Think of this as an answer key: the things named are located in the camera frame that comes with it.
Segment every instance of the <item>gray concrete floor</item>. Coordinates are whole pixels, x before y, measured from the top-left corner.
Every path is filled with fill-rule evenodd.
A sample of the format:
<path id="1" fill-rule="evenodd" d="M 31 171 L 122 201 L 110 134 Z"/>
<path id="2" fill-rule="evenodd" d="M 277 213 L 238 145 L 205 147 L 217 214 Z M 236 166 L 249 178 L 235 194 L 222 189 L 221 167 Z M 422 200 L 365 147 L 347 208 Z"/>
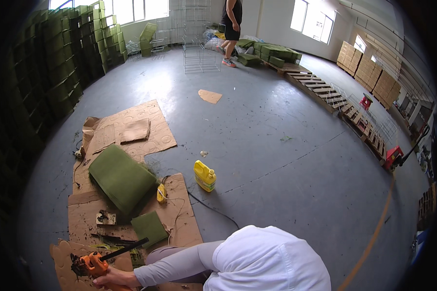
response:
<path id="1" fill-rule="evenodd" d="M 158 174 L 181 172 L 193 194 L 240 227 L 274 225 L 307 240 L 337 288 L 374 233 L 392 176 L 346 124 L 273 70 L 239 64 L 222 66 L 220 73 L 185 75 L 182 57 L 174 50 L 162 60 L 146 58 L 111 70 L 84 91 L 75 112 L 56 127 L 35 165 L 17 220 L 19 251 L 36 289 L 59 290 L 48 246 L 59 237 L 68 239 L 72 151 L 85 118 L 152 99 L 178 143 L 146 156 Z M 362 90 L 333 63 L 305 55 L 302 65 L 347 91 Z M 198 96 L 200 89 L 223 97 L 217 104 L 205 102 Z M 381 112 L 377 105 L 371 108 Z M 292 139 L 281 141 L 285 136 Z M 397 140 L 403 151 L 410 149 L 401 132 Z M 201 150 L 209 155 L 202 158 Z M 193 164 L 198 159 L 217 174 L 210 194 L 195 185 Z M 427 188 L 413 158 L 396 170 L 389 220 L 349 290 L 393 288 L 407 266 L 417 201 Z M 194 199 L 192 204 L 205 242 L 225 239 L 236 230 Z"/>

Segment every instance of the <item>window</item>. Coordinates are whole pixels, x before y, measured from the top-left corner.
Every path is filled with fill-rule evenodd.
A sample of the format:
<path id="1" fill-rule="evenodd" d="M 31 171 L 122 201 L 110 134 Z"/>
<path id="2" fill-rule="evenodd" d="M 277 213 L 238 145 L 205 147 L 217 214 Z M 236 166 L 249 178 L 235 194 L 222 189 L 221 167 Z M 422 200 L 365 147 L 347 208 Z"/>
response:
<path id="1" fill-rule="evenodd" d="M 50 0 L 49 9 L 91 5 L 96 0 Z M 104 0 L 105 15 L 116 15 L 119 24 L 169 16 L 169 0 Z"/>
<path id="2" fill-rule="evenodd" d="M 328 44 L 335 19 L 335 11 L 320 11 L 322 0 L 295 0 L 290 28 Z"/>
<path id="3" fill-rule="evenodd" d="M 366 50 L 366 44 L 362 41 L 361 37 L 359 35 L 356 35 L 356 41 L 354 45 L 355 49 L 361 51 L 364 54 L 364 51 Z"/>

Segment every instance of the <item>person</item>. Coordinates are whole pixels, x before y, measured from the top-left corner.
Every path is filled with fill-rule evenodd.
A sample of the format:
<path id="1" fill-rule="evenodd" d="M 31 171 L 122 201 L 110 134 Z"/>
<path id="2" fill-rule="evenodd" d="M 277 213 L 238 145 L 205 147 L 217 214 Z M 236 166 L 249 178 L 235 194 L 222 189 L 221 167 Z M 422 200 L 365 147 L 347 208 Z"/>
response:
<path id="1" fill-rule="evenodd" d="M 236 67 L 230 57 L 232 56 L 236 42 L 239 41 L 242 16 L 243 6 L 241 0 L 226 0 L 223 6 L 222 21 L 220 22 L 225 25 L 226 40 L 218 49 L 225 55 L 222 64 L 228 67 Z"/>
<path id="2" fill-rule="evenodd" d="M 146 266 L 109 267 L 96 288 L 113 282 L 130 288 L 165 282 L 203 283 L 204 290 L 331 290 L 330 276 L 309 244 L 277 227 L 248 225 L 225 241 L 154 250 Z"/>

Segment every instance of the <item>gray sleeve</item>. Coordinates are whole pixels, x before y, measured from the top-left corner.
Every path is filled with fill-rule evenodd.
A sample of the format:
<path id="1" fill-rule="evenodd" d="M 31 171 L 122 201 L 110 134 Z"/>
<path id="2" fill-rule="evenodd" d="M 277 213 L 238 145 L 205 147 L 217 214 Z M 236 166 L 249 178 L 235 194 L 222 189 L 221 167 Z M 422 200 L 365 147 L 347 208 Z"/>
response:
<path id="1" fill-rule="evenodd" d="M 146 287 L 183 279 L 207 270 L 218 271 L 212 263 L 212 255 L 222 242 L 192 246 L 153 264 L 136 268 L 134 274 L 139 283 Z"/>

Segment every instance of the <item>man in black shirt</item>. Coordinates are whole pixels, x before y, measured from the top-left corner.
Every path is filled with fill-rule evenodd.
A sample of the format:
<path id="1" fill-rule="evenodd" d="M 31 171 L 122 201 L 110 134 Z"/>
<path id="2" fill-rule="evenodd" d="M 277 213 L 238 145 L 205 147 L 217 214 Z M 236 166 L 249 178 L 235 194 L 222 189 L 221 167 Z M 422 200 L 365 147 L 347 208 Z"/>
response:
<path id="1" fill-rule="evenodd" d="M 229 67 L 236 67 L 230 59 L 236 42 L 239 40 L 241 18 L 243 16 L 243 6 L 241 0 L 226 0 L 223 6 L 223 14 L 221 24 L 225 25 L 226 41 L 218 47 L 225 58 L 222 64 Z"/>

